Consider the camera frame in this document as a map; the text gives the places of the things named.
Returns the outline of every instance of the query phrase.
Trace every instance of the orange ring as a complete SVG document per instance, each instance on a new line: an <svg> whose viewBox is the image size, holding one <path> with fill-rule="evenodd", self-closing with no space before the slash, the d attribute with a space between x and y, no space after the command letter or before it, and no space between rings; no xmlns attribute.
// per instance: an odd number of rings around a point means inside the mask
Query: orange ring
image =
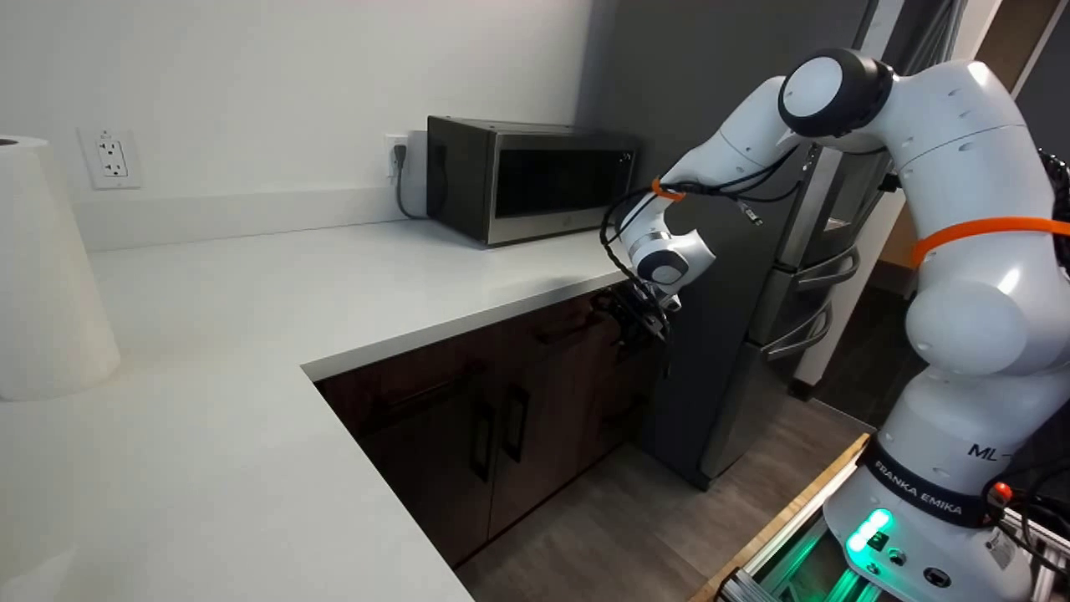
<svg viewBox="0 0 1070 602"><path fill-rule="evenodd" d="M1001 234L1001 232L1040 232L1070 238L1070 222L1047 222L1047 218L983 218L983 222L962 222L942 232L934 232L919 244L914 244L909 266L919 268L934 247L942 247L949 240L976 238L976 234Z"/></svg>
<svg viewBox="0 0 1070 602"><path fill-rule="evenodd" d="M661 181L652 181L648 191L652 191L655 197L664 197L670 203L677 203L677 201L690 197L690 193L677 193L677 191L664 191Z"/></svg>

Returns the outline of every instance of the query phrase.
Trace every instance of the wall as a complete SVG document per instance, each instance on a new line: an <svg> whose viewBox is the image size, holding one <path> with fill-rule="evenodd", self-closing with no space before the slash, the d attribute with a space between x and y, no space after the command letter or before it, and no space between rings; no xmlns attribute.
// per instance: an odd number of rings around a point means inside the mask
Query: wall
<svg viewBox="0 0 1070 602"><path fill-rule="evenodd" d="M89 247L393 218L386 133L573 121L590 0L0 0L0 131L45 139ZM78 127L130 127L89 191Z"/></svg>

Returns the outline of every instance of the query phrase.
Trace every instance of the black microwave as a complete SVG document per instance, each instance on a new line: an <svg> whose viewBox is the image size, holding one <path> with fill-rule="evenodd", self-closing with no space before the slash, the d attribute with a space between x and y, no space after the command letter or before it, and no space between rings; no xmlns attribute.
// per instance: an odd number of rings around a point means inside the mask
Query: black microwave
<svg viewBox="0 0 1070 602"><path fill-rule="evenodd" d="M429 119L429 218L481 244L597 228L634 168L629 133Z"/></svg>

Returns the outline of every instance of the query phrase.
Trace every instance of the white countertop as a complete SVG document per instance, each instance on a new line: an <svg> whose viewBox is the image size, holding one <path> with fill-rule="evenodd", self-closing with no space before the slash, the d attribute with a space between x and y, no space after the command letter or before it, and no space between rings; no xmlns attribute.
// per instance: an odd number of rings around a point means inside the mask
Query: white countertop
<svg viewBox="0 0 1070 602"><path fill-rule="evenodd" d="M125 366L0 401L0 602L467 598L315 393L619 276L372 223L93 257Z"/></svg>

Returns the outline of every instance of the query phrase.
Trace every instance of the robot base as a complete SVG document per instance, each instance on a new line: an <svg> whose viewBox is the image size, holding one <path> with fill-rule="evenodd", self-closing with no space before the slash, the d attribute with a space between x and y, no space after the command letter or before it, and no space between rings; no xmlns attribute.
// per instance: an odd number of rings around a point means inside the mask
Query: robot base
<svg viewBox="0 0 1070 602"><path fill-rule="evenodd" d="M914 509L858 469L822 506L851 572L896 598L1008 602L1030 597L1030 556L1001 529L958 529Z"/></svg>

